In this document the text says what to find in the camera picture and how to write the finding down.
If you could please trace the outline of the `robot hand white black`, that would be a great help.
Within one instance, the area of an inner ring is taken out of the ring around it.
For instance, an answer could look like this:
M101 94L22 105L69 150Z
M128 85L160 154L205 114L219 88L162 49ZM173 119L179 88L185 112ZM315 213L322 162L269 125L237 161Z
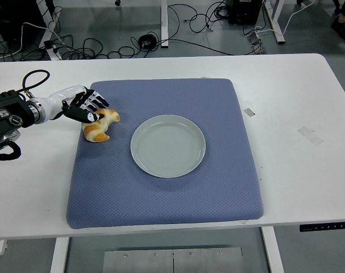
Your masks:
M82 123L93 123L104 117L96 111L109 107L109 103L95 90L82 85L58 91L39 100L42 122L58 119L64 115Z

